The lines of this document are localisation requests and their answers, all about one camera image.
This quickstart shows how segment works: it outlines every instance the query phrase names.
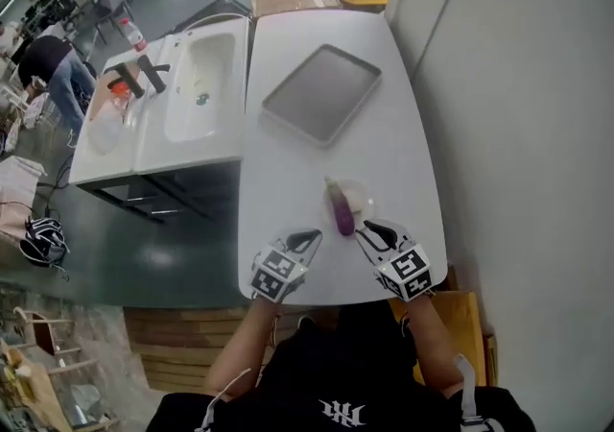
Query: white wall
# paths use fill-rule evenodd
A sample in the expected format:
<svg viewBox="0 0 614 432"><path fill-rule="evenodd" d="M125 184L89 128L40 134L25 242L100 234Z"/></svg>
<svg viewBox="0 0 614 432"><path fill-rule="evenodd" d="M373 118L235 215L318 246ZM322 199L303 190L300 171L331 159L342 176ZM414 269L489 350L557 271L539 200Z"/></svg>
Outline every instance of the white wall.
<svg viewBox="0 0 614 432"><path fill-rule="evenodd" d="M411 74L443 0L387 16ZM414 84L446 244L540 431L614 416L614 0L451 0Z"/></svg>

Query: faucet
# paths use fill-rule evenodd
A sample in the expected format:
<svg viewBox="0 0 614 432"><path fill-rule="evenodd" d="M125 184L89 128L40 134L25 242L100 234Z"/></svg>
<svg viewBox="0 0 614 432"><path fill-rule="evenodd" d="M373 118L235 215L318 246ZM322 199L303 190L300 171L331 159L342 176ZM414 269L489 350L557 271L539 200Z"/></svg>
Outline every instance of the faucet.
<svg viewBox="0 0 614 432"><path fill-rule="evenodd" d="M155 92L159 94L160 92L163 92L164 89L166 89L166 84L162 82L162 79L160 79L158 72L168 72L169 70L171 70L171 65L169 65L168 63L164 65L153 65L152 61L147 55L141 55L136 61L136 63L152 83L153 87L155 88ZM141 85L132 76L132 74L128 70L128 66L124 62L109 67L107 70L105 70L104 73L110 72L111 70L117 72L119 74L119 77L108 83L107 87L109 89L113 88L114 85L120 82L125 82L128 85L128 88L130 89L132 94L134 94L134 97L136 97L137 99L145 94L143 87L141 87Z"/></svg>

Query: human arm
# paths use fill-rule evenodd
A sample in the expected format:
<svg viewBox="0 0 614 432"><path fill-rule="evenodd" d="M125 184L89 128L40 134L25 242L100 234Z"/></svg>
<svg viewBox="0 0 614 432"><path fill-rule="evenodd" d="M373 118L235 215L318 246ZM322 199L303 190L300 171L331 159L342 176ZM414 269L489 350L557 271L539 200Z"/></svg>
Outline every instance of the human arm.
<svg viewBox="0 0 614 432"><path fill-rule="evenodd" d="M243 321L211 366L204 381L208 395L217 395L245 369L250 371L224 393L223 399L229 401L256 386L278 309L278 304L264 298L252 302Z"/></svg>
<svg viewBox="0 0 614 432"><path fill-rule="evenodd" d="M449 398L462 389L450 333L428 296L418 296L405 306L424 382Z"/></svg>

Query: white logo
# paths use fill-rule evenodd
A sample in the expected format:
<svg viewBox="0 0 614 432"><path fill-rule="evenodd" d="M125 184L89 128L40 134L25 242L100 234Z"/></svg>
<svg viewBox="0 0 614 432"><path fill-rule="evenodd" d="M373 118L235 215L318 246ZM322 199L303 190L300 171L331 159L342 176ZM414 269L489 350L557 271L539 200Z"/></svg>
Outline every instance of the white logo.
<svg viewBox="0 0 614 432"><path fill-rule="evenodd" d="M322 412L326 417L331 418L336 423L340 423L346 427L358 427L359 425L365 425L361 423L361 410L365 406L357 406L353 408L350 415L350 404L340 405L337 401L333 401L332 406L326 401L319 399L319 402L324 405L324 411Z"/></svg>

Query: white table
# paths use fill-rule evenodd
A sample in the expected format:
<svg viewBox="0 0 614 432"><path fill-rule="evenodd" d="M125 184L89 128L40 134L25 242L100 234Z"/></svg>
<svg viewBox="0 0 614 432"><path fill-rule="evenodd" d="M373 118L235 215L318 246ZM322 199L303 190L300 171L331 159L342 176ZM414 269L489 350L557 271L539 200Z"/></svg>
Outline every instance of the white table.
<svg viewBox="0 0 614 432"><path fill-rule="evenodd" d="M382 81L328 150L261 115L263 100L321 44L382 70ZM391 297L356 240L322 213L324 176L360 182L375 216L404 225L431 260L433 284L447 274L437 188L412 87L386 20L354 11L304 11L258 21L251 56L246 152L239 204L239 286L249 297L255 254L281 229L313 227L324 238L305 283L288 304L327 305Z"/></svg>

